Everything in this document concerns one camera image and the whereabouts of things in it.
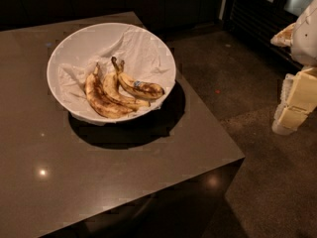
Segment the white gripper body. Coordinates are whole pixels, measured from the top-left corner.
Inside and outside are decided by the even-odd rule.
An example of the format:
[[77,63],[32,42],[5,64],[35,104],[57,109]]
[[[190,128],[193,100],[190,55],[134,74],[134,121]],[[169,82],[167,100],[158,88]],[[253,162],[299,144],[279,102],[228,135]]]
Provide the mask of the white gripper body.
[[295,23],[276,35],[270,43],[289,47],[293,60],[306,66],[317,66],[317,0],[313,0]]

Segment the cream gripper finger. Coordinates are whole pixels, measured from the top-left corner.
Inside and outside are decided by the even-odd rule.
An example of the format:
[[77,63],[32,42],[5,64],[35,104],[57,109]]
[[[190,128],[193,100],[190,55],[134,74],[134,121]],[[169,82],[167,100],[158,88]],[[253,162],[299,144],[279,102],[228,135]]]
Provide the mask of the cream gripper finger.
[[288,73],[282,83],[272,131],[278,135],[296,132],[316,107],[317,68],[305,66],[296,75]]

